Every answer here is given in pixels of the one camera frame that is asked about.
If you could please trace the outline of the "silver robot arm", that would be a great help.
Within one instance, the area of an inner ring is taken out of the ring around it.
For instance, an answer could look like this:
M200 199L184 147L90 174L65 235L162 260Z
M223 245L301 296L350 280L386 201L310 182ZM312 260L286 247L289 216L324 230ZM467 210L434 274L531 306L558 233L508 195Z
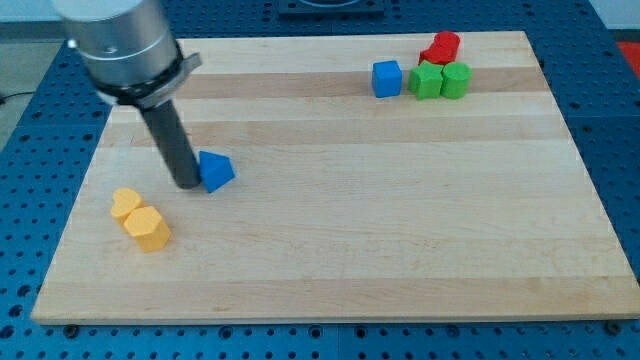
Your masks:
M170 101L202 64L174 38L158 0L53 0L100 96L139 109Z

